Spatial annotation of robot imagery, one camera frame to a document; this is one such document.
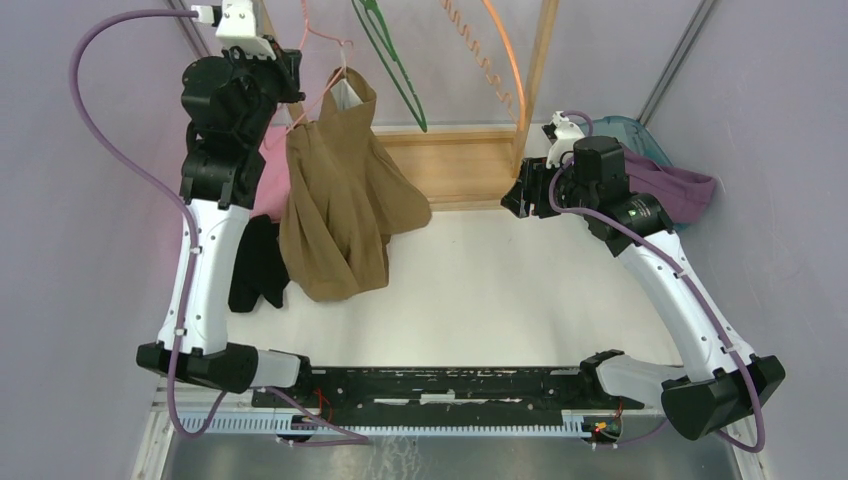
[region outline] pink garment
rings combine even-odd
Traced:
[[[265,159],[265,169],[256,188],[256,201],[250,216],[268,215],[272,222],[279,223],[291,190],[286,161],[286,127],[270,127],[265,137],[271,148],[266,148],[266,142],[259,146],[259,153]]]

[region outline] purple fabric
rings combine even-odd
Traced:
[[[624,148],[630,190],[657,197],[674,223],[695,223],[713,197],[716,179],[677,167],[662,167]]]

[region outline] black cloth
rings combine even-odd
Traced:
[[[253,311],[260,295],[271,305],[282,308],[289,272],[280,253],[279,233],[280,225],[272,223],[268,215],[253,217],[247,222],[230,284],[229,304],[233,312]]]

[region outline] brown garment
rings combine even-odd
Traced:
[[[280,250],[291,279],[316,301],[343,300],[389,283],[391,235],[430,221],[430,204],[401,174],[371,131],[377,94],[351,68],[362,100],[339,110],[324,96],[317,121],[289,133],[291,193]]]

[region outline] wooden frame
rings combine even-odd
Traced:
[[[265,31],[274,27],[260,0]],[[542,0],[525,86],[527,121],[521,129],[444,129],[377,132],[404,175],[430,200],[433,210],[497,208],[515,182],[545,70],[559,0]],[[293,119],[303,112],[290,105]]]

